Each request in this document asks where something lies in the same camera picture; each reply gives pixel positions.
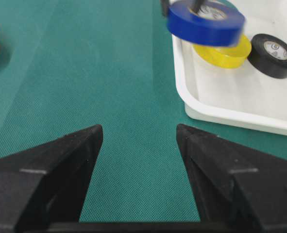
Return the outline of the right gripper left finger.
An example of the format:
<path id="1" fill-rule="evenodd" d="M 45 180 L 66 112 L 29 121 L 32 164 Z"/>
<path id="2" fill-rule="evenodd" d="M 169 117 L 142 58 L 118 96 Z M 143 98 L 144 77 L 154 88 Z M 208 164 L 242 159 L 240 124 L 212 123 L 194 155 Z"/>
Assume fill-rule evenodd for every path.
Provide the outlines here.
<path id="1" fill-rule="evenodd" d="M 101 146 L 94 125 L 0 158 L 0 233 L 77 222 Z"/>

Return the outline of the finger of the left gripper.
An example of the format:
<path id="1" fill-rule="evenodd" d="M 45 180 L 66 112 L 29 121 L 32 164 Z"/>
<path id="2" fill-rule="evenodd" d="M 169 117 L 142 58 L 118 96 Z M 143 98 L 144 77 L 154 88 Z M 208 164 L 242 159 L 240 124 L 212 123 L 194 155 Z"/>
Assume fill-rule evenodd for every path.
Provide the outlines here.
<path id="1" fill-rule="evenodd" d="M 191 5 L 191 10 L 194 13 L 199 12 L 201 6 L 204 4 L 204 0 L 194 0 Z"/>
<path id="2" fill-rule="evenodd" d="M 160 0 L 162 15 L 164 17 L 168 16 L 169 12 L 169 0 Z"/>

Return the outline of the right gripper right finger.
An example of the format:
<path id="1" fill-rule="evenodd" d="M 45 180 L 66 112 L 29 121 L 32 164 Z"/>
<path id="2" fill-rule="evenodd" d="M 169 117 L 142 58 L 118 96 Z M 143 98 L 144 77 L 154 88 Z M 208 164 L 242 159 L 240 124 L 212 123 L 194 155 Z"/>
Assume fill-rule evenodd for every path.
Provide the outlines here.
<path id="1" fill-rule="evenodd" d="M 287 233 L 287 160 L 185 124 L 176 141 L 201 221 Z"/>

